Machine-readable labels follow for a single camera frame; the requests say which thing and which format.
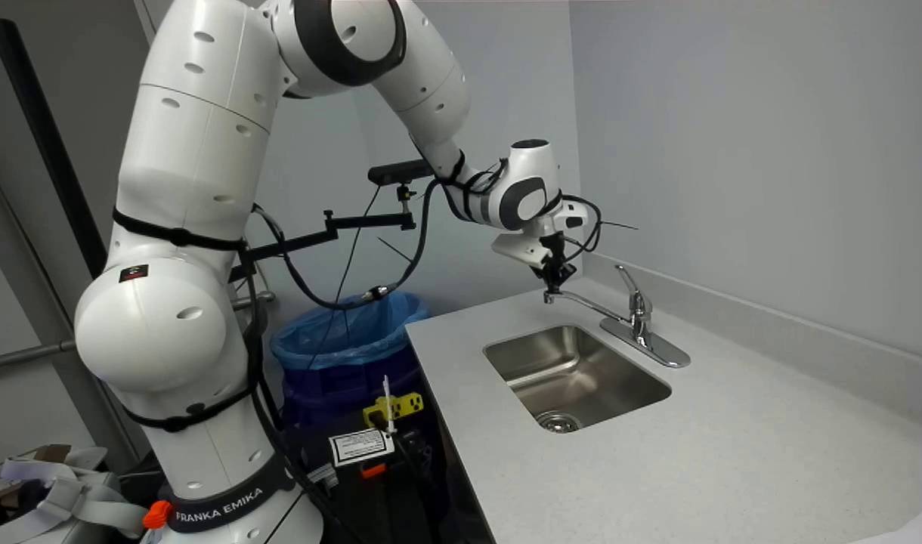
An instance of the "blue trash bag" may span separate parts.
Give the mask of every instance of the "blue trash bag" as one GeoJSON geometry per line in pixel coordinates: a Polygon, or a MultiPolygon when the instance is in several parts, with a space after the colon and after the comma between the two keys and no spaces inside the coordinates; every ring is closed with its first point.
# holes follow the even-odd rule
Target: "blue trash bag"
{"type": "Polygon", "coordinates": [[[272,338],[284,373],[284,421],[299,425],[330,423],[391,390],[411,394],[419,382],[416,357],[406,323],[425,318],[411,294],[391,294],[380,303],[351,310],[317,307],[287,322],[272,338]]]}

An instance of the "stainless steel sink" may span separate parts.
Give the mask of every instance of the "stainless steel sink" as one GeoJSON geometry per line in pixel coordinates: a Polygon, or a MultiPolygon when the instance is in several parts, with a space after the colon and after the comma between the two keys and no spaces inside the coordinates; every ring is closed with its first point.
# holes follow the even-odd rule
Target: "stainless steel sink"
{"type": "Polygon", "coordinates": [[[490,345],[486,360],[550,431],[577,431],[671,395],[669,384],[577,327],[490,345]]]}

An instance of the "white countertop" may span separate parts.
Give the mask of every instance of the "white countertop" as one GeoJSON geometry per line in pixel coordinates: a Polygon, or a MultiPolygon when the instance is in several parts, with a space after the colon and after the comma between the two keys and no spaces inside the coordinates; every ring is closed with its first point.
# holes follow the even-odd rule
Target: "white countertop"
{"type": "Polygon", "coordinates": [[[408,327],[496,540],[845,544],[922,514],[918,423],[671,314],[652,323],[693,366],[661,370],[540,294],[408,327]],[[671,400],[570,435],[540,428],[485,347],[559,323],[661,377],[671,400]]]}

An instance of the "faucet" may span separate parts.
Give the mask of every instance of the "faucet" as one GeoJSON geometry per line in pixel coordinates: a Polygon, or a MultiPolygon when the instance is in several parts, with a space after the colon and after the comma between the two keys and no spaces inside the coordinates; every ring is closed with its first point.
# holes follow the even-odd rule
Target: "faucet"
{"type": "Polygon", "coordinates": [[[637,347],[642,355],[647,355],[649,360],[657,360],[669,370],[685,366],[693,357],[649,329],[652,303],[637,287],[636,276],[626,266],[613,266],[613,268],[630,289],[630,314],[616,314],[616,310],[612,310],[612,307],[606,307],[606,306],[598,306],[598,303],[594,303],[594,299],[586,299],[575,289],[547,289],[543,303],[550,306],[557,296],[580,303],[580,306],[586,306],[586,307],[594,307],[595,314],[606,318],[602,329],[612,332],[613,338],[637,347]]]}

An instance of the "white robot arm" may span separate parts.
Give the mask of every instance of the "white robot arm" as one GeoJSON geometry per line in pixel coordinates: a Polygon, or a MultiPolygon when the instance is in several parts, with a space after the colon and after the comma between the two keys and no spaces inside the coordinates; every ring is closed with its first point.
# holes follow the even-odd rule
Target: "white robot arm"
{"type": "Polygon", "coordinates": [[[411,0],[176,0],[145,62],[110,262],[76,307],[85,366],[145,425],[173,486],[153,540],[265,540],[284,514],[319,525],[252,395],[226,276],[277,101],[355,85],[395,110],[456,217],[507,229],[496,249],[547,287],[570,272],[563,232],[589,217],[563,201],[550,144],[466,164],[466,77],[411,0]]]}

